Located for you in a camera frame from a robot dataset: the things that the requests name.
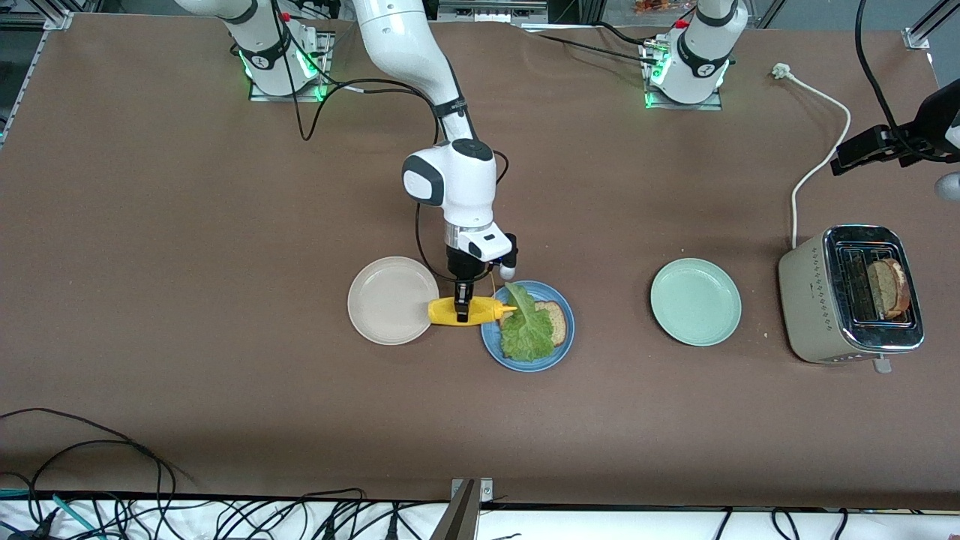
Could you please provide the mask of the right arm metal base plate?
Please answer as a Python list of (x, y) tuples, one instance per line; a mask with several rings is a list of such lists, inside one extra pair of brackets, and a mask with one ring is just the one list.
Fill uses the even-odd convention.
[(321, 103), (326, 98), (327, 92), (332, 86), (330, 71), (332, 71), (332, 49), (335, 44), (336, 34), (332, 31), (317, 31), (315, 28), (308, 28), (304, 31), (303, 38), (299, 40), (299, 45), (303, 48), (298, 52), (299, 64), (307, 77), (305, 85), (302, 86), (294, 96), (292, 95), (271, 95), (264, 92), (254, 81), (249, 78), (249, 91), (247, 99), (250, 102), (273, 102), (273, 103), (292, 103), (294, 101), (305, 103)]

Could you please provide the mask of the mint green round plate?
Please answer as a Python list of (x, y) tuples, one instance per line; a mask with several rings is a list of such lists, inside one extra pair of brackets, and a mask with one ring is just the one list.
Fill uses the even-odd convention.
[(705, 259), (676, 259), (655, 275), (650, 307), (659, 327), (675, 341), (710, 347), (740, 325), (742, 300), (730, 275)]

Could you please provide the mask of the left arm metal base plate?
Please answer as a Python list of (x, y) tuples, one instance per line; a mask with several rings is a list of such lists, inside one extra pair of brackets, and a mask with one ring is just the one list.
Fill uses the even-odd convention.
[(644, 100), (647, 109), (722, 110), (720, 86), (730, 66), (726, 58), (722, 64), (687, 64), (674, 54), (674, 44), (646, 40), (638, 46), (639, 55), (646, 64), (642, 68)]

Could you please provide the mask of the yellow squeeze bottle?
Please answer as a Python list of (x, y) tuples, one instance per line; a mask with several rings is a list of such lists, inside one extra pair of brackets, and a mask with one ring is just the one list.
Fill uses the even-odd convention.
[(517, 309), (518, 308), (514, 305), (504, 303), (504, 301), (500, 301), (498, 298), (490, 296), (476, 296), (476, 294), (473, 293), (469, 312), (469, 322), (466, 324), (462, 324), (462, 322), (456, 322), (454, 296), (435, 298), (435, 300), (429, 301), (427, 314), (429, 316), (430, 323), (433, 325), (449, 327), (473, 327), (487, 323), (498, 322), (505, 314), (510, 314), (510, 312), (516, 311)]

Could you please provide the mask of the blue round plate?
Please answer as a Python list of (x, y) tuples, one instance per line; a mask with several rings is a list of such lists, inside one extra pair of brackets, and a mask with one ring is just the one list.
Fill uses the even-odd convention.
[[(548, 286), (548, 284), (542, 283), (541, 281), (519, 280), (513, 281), (511, 284), (518, 284), (518, 286), (526, 287), (535, 300), (555, 301), (561, 305), (567, 320), (566, 341), (562, 346), (556, 348), (552, 355), (546, 356), (546, 358), (541, 358), (533, 362), (517, 361), (511, 358), (506, 358), (506, 356), (503, 355), (500, 346), (500, 322), (487, 322), (487, 324), (481, 325), (481, 336), (484, 346), (497, 362), (513, 371), (521, 373), (537, 373), (558, 365), (572, 349), (574, 336), (576, 335), (576, 324), (572, 305), (569, 304), (569, 301), (567, 301), (566, 298), (563, 297), (563, 295), (556, 290), (555, 287)], [(494, 294), (494, 297), (504, 303), (507, 303), (508, 295), (506, 287), (501, 287), (500, 290)]]

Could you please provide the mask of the grey power strip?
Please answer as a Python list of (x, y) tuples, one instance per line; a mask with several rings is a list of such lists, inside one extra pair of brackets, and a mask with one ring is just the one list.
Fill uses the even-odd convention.
[(548, 24), (548, 0), (436, 0), (436, 20)]

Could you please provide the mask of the beige round plate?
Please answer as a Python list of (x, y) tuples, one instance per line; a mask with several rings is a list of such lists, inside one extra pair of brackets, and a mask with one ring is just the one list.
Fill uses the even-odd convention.
[(408, 257), (388, 256), (356, 275), (347, 293), (347, 314), (367, 341), (402, 345), (428, 331), (428, 305), (439, 297), (428, 268)]

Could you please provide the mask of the silver mounting bracket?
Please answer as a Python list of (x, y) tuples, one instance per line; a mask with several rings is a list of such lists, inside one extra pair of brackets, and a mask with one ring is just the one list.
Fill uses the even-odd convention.
[[(460, 491), (465, 483), (469, 481), (468, 478), (453, 478), (451, 482), (451, 499), (453, 500), (456, 497), (457, 492)], [(489, 503), (494, 499), (494, 480), (492, 478), (474, 478), (474, 482), (477, 485), (480, 493), (480, 502)]]

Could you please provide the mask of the green lettuce leaf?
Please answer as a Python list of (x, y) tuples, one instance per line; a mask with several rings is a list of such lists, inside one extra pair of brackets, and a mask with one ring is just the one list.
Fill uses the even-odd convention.
[(501, 349), (506, 358), (535, 362), (556, 348), (554, 318), (546, 301), (537, 301), (525, 286), (505, 284), (507, 305), (514, 308), (500, 323)]

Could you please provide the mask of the brown bread slice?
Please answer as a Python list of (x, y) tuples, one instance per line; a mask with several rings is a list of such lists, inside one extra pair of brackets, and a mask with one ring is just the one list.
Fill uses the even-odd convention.
[(881, 259), (868, 264), (868, 285), (874, 309), (880, 320), (894, 320), (909, 310), (911, 293), (908, 276), (895, 259)]
[(531, 362), (566, 342), (567, 320), (556, 301), (532, 301), (500, 319), (500, 346), (508, 358)]

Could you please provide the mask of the beige chrome toaster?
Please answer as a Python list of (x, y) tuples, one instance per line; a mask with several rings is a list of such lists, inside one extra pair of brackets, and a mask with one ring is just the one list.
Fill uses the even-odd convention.
[[(867, 268), (898, 260), (911, 293), (909, 310), (881, 320)], [(925, 326), (902, 240), (885, 226), (840, 224), (789, 250), (778, 263), (779, 298), (789, 345), (813, 365), (849, 365), (870, 360), (891, 371), (890, 359), (912, 353), (925, 341)]]

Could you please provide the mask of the aluminium frame profile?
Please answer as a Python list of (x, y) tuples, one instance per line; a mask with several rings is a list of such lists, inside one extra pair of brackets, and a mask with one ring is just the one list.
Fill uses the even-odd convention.
[(903, 41), (909, 50), (927, 50), (929, 38), (950, 18), (960, 14), (960, 0), (936, 0), (912, 25), (903, 30)]
[(43, 14), (45, 31), (66, 29), (72, 20), (72, 0), (30, 0), (34, 9)]

